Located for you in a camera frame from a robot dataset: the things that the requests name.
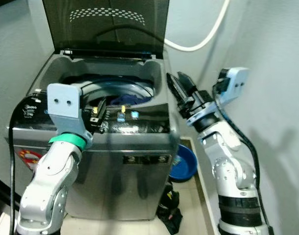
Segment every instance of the washing machine lid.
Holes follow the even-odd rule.
[[[43,0],[57,52],[162,56],[169,0]]]

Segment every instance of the floor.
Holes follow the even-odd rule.
[[[174,183],[180,194],[179,208],[183,215],[178,235],[211,235],[208,212],[196,174],[189,181]],[[0,235],[9,233],[10,218],[3,213],[0,217]],[[66,215],[62,235],[169,235],[165,225],[156,217],[152,221],[94,221],[76,219]]]

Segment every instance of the washing machine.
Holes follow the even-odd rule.
[[[14,147],[34,170],[56,128],[50,83],[82,89],[81,107],[106,99],[102,130],[83,151],[66,212],[77,218],[153,219],[179,141],[163,50],[168,0],[43,0],[54,54],[15,114]]]

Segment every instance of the robotic arm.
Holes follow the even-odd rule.
[[[20,203],[17,232],[21,235],[50,235],[62,226],[67,193],[78,174],[82,150],[92,144],[80,109],[81,89],[50,84],[47,89],[48,112],[58,136],[37,164],[35,175]],[[99,127],[105,100],[92,109],[91,125]]]
[[[221,104],[240,95],[247,75],[245,68],[221,71],[215,85]],[[199,133],[211,162],[221,211],[220,234],[273,234],[271,227],[262,222],[255,169],[241,151],[237,133],[225,120],[220,120],[217,104],[207,91],[198,91],[191,78],[181,72],[178,77],[167,74],[168,86],[176,97],[181,116]]]

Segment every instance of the gray bracket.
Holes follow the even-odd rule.
[[[80,109],[82,90],[72,85],[52,83],[47,87],[48,114],[57,127],[58,134],[75,133],[92,145],[93,136],[85,129]]]
[[[220,103],[226,105],[240,96],[242,93],[244,84],[248,78],[249,70],[243,67],[230,68],[227,77],[230,78],[230,82],[227,91],[223,92],[219,96]],[[217,110],[215,102],[209,102],[205,104],[205,108],[198,113],[194,114],[187,120],[187,125],[192,126],[193,123],[202,118],[203,116],[213,113]]]

